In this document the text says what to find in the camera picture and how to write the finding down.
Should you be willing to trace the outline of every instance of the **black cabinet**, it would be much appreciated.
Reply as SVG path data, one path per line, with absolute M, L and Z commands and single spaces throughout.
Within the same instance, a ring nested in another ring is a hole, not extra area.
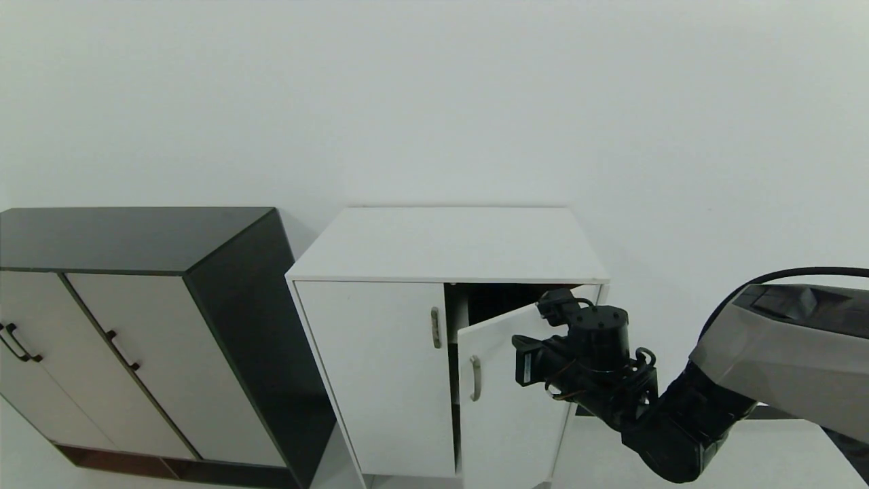
M 274 208 L 0 213 L 0 393 L 78 466 L 308 487 L 335 425 Z

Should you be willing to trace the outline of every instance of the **cabinet handle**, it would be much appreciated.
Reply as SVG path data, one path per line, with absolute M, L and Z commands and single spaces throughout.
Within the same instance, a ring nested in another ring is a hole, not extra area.
M 432 307 L 432 342 L 434 343 L 434 348 L 440 350 L 441 349 L 441 322 L 438 320 L 437 307 Z
M 480 359 L 476 355 L 471 357 L 471 368 L 474 370 L 474 392 L 471 393 L 471 400 L 477 402 L 482 390 L 482 373 L 480 372 Z
M 27 353 L 27 349 L 24 348 L 23 345 L 21 345 L 21 342 L 18 341 L 18 338 L 15 338 L 15 330 L 18 329 L 18 326 L 14 325 L 12 323 L 9 323 L 6 326 L 3 326 L 2 324 L 0 324 L 0 332 L 3 329 L 5 329 L 6 331 L 9 332 L 9 337 L 12 338 L 12 341 L 14 341 L 15 344 L 18 345 L 18 348 L 21 348 L 21 351 L 23 352 L 21 355 L 15 353 L 15 349 L 12 348 L 9 345 L 9 343 L 6 343 L 6 340 L 3 339 L 3 336 L 0 336 L 0 341 L 3 341 L 3 344 L 6 345 L 6 348 L 9 348 L 9 351 L 12 352 L 12 354 L 15 355 L 16 358 L 18 358 L 19 360 L 21 360 L 23 362 L 28 362 L 28 361 L 33 360 L 34 362 L 39 363 L 39 362 L 43 361 L 42 355 L 31 355 L 31 354 Z
M 139 370 L 139 367 L 141 365 L 139 365 L 137 362 L 134 362 L 132 364 L 130 362 L 128 362 L 127 359 L 124 358 L 123 355 L 121 354 L 121 351 L 118 349 L 117 345 L 115 345 L 115 338 L 117 338 L 117 332 L 115 332 L 115 330 L 109 330 L 108 332 L 106 332 L 106 338 L 109 339 L 109 342 L 112 344 L 112 346 L 115 347 L 115 351 L 117 352 L 117 354 L 121 358 L 123 358 L 123 363 L 127 364 L 127 366 L 129 367 L 129 369 L 131 371 L 135 372 L 135 371 Z

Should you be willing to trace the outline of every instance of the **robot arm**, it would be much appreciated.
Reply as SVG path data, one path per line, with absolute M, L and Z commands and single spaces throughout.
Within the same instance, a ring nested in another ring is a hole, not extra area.
M 626 311 L 567 289 L 547 292 L 537 307 L 568 334 L 514 336 L 516 381 L 543 383 L 554 399 L 591 412 L 664 479 L 697 479 L 758 401 L 869 441 L 869 291 L 741 287 L 660 396 L 654 355 L 630 356 Z

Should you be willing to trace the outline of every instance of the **silver cabinet handle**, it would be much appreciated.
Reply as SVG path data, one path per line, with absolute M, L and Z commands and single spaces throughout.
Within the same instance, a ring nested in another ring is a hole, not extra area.
M 434 343 L 434 348 L 441 348 L 441 324 L 438 320 L 437 307 L 432 307 L 432 343 Z
M 115 344 L 115 338 L 117 338 L 117 332 L 115 330 L 109 330 L 108 332 L 106 332 L 106 338 L 109 340 L 109 343 L 111 343 L 111 345 L 115 348 L 115 351 L 117 352 L 117 354 L 123 359 L 123 363 L 127 364 L 127 366 L 129 367 L 129 369 L 131 371 L 135 372 L 135 371 L 139 370 L 139 367 L 141 367 L 141 365 L 139 365 L 138 362 L 133 362 L 131 364 L 123 356 L 121 351 L 118 350 L 117 345 Z
M 476 355 L 471 357 L 471 368 L 474 369 L 474 392 L 471 393 L 471 400 L 477 402 L 480 398 L 480 391 L 482 390 L 482 374 L 480 372 L 480 359 Z

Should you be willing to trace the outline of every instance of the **cabinet base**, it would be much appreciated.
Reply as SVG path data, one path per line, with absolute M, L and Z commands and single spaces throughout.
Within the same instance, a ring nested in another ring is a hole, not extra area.
M 226 486 L 305 489 L 296 483 L 293 473 L 286 468 L 162 459 L 58 444 L 55 447 L 73 465 L 82 468 Z

